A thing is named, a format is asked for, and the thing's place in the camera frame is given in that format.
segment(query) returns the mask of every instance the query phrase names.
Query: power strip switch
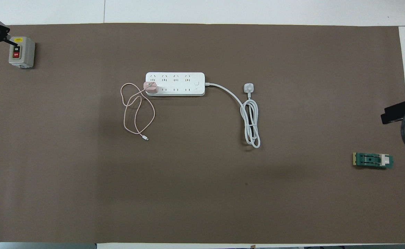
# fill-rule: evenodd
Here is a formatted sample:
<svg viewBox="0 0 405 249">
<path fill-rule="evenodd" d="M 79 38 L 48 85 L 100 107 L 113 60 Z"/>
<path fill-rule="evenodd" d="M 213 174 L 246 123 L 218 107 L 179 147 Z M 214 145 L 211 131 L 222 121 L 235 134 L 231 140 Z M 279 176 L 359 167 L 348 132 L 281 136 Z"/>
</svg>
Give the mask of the power strip switch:
<svg viewBox="0 0 405 249">
<path fill-rule="evenodd" d="M 146 91 L 149 96 L 203 96 L 206 77 L 203 73 L 149 72 L 146 82 L 155 82 L 157 92 Z"/>
</svg>

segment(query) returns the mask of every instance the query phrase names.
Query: pink charger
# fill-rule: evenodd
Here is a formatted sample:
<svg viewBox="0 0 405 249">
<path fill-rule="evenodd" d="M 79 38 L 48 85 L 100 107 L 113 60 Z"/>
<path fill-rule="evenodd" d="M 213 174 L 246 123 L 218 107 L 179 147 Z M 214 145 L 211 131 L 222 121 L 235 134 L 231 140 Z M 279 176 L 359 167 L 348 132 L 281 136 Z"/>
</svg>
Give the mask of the pink charger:
<svg viewBox="0 0 405 249">
<path fill-rule="evenodd" d="M 156 82 L 144 82 L 144 89 L 146 89 L 146 93 L 158 93 Z"/>
</svg>

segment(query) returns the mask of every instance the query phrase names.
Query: gray switch box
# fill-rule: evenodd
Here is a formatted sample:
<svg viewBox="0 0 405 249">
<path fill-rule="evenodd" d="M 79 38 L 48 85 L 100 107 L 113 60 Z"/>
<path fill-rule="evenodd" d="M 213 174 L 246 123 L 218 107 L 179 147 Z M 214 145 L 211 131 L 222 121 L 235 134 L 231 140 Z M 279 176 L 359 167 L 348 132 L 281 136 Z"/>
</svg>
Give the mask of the gray switch box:
<svg viewBox="0 0 405 249">
<path fill-rule="evenodd" d="M 10 46 L 9 63 L 19 68 L 30 68 L 34 66 L 35 42 L 29 37 L 14 36 L 11 41 L 18 46 Z"/>
</svg>

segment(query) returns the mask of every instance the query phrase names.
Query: pink cable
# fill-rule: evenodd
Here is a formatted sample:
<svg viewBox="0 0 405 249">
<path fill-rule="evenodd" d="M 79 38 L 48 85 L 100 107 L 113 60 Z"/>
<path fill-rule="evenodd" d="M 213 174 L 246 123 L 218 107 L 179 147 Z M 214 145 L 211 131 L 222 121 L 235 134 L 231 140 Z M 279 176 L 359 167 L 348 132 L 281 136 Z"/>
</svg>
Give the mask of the pink cable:
<svg viewBox="0 0 405 249">
<path fill-rule="evenodd" d="M 134 95 L 130 96 L 129 100 L 127 101 L 127 104 L 124 102 L 124 96 L 122 95 L 122 89 L 123 89 L 126 85 L 133 85 L 134 87 L 136 87 L 136 89 L 138 89 L 138 92 L 137 92 L 137 93 L 135 93 Z M 146 136 L 144 136 L 143 134 L 141 134 L 141 132 L 144 132 L 144 130 L 145 130 L 148 126 L 150 126 L 150 124 L 153 122 L 153 120 L 154 120 L 154 118 L 155 118 L 155 108 L 153 107 L 152 102 L 150 102 L 150 100 L 149 100 L 148 98 L 146 98 L 146 96 L 144 96 L 144 94 L 142 93 L 142 92 L 144 92 L 147 88 L 149 88 L 150 85 L 152 85 L 152 84 L 148 84 L 143 90 L 140 90 L 135 84 L 132 84 L 132 83 L 125 83 L 124 85 L 122 85 L 121 90 L 120 90 L 121 99 L 122 99 L 122 104 L 125 106 L 124 119 L 123 119 L 124 128 L 125 128 L 128 132 L 131 132 L 131 133 L 136 134 L 136 135 L 140 135 L 140 136 L 141 136 L 143 139 L 145 139 L 145 140 L 149 140 L 149 139 L 148 139 Z M 138 95 L 138 96 L 136 96 L 136 97 L 133 99 L 133 101 L 129 104 L 130 100 L 131 100 L 135 95 Z M 138 99 L 138 98 L 140 98 L 140 104 L 138 105 L 138 108 L 136 109 L 135 118 L 134 118 L 134 120 L 133 120 L 133 122 L 134 122 L 134 124 L 135 124 L 135 129 L 136 129 L 136 132 L 134 132 L 134 131 L 131 131 L 130 129 L 128 129 L 127 126 L 125 125 L 125 115 L 126 115 L 126 112 L 127 112 L 127 108 L 128 108 L 129 106 L 131 106 L 131 105 L 136 101 L 136 99 Z M 143 101 L 142 98 L 145 98 L 145 99 L 147 100 L 147 102 L 149 102 L 150 106 L 152 106 L 153 117 L 152 117 L 152 119 L 150 120 L 150 122 L 140 131 L 140 130 L 138 129 L 138 127 L 136 126 L 136 116 L 138 115 L 138 111 L 139 111 L 139 109 L 140 109 L 140 107 L 141 107 L 141 104 L 142 104 L 142 101 Z"/>
</svg>

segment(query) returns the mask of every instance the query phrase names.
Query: power plug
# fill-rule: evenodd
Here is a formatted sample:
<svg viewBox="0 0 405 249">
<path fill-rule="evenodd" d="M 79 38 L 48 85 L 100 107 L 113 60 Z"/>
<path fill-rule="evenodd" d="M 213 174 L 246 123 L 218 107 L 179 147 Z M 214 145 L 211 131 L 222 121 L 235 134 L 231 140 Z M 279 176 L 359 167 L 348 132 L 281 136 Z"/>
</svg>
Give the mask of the power plug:
<svg viewBox="0 0 405 249">
<path fill-rule="evenodd" d="M 244 92 L 245 93 L 253 93 L 253 90 L 255 90 L 255 87 L 253 86 L 253 83 L 246 83 L 244 85 Z"/>
<path fill-rule="evenodd" d="M 144 82 L 143 85 L 144 89 L 146 89 L 146 93 L 155 94 L 158 93 L 158 86 L 155 82 Z"/>
</svg>

